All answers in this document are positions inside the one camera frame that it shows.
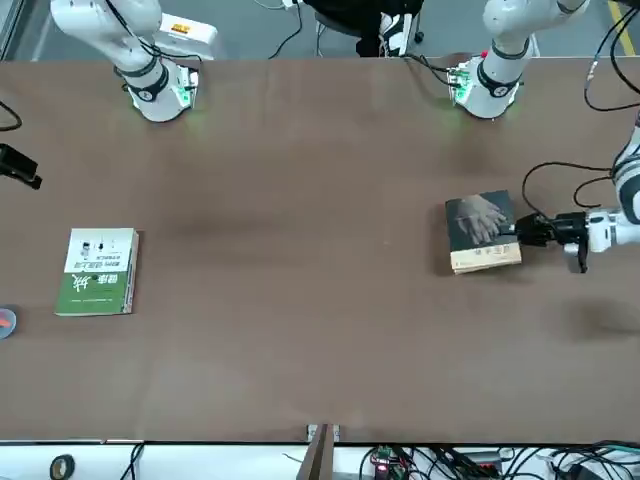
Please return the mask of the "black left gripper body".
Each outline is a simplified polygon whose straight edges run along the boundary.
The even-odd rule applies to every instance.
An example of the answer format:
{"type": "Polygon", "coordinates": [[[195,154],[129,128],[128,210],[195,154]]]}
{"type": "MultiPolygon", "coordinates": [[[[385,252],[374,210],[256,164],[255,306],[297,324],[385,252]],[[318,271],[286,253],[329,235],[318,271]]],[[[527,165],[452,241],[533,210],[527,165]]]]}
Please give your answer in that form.
{"type": "Polygon", "coordinates": [[[551,220],[554,239],[561,245],[587,244],[588,226],[585,212],[558,214],[551,220]]]}

